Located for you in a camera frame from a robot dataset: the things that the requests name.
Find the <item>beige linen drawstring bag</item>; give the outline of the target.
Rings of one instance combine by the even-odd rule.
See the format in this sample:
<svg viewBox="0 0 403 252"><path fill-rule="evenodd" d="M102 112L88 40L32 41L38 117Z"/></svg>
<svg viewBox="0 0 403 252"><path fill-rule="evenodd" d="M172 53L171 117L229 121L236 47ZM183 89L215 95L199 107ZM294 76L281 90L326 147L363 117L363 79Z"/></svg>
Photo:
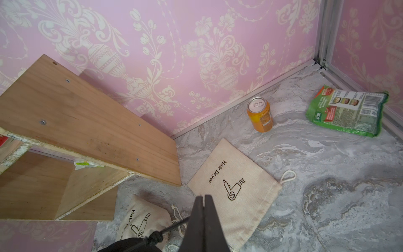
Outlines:
<svg viewBox="0 0 403 252"><path fill-rule="evenodd" d="M168 210L134 194L131 197L128 212L118 229L116 241L146 238L155 231L161 231L184 220L176 206L173 205L172 210L175 218L171 218Z"/></svg>

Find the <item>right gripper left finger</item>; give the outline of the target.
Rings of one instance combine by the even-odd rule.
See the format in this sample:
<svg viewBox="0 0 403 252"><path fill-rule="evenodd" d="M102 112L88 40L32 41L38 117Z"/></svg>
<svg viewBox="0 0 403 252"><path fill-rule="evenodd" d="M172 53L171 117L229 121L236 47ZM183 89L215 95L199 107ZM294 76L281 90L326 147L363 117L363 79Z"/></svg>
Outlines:
<svg viewBox="0 0 403 252"><path fill-rule="evenodd" d="M203 252L205 247L204 231L203 197L197 196L178 252Z"/></svg>

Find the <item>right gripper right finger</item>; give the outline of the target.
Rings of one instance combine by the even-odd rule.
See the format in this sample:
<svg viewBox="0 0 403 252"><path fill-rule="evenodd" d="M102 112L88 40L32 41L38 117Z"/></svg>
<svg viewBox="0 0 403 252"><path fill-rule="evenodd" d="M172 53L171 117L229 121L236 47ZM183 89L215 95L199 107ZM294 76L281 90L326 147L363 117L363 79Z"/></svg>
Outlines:
<svg viewBox="0 0 403 252"><path fill-rule="evenodd" d="M230 252L211 195L205 196L204 249L206 252Z"/></svg>

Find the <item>black drawstring pouch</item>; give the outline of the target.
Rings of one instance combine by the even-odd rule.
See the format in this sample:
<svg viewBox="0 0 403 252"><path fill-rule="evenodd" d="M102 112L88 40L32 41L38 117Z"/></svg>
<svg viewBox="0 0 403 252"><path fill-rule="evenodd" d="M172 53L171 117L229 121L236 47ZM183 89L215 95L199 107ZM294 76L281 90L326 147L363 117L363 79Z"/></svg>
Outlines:
<svg viewBox="0 0 403 252"><path fill-rule="evenodd" d="M128 238L117 241L110 246L101 249L100 252L160 252L157 248L157 244L161 243L164 239L163 235L168 234L170 231L186 224L190 217L163 229L162 231L155 231L149 237L146 238Z"/></svg>

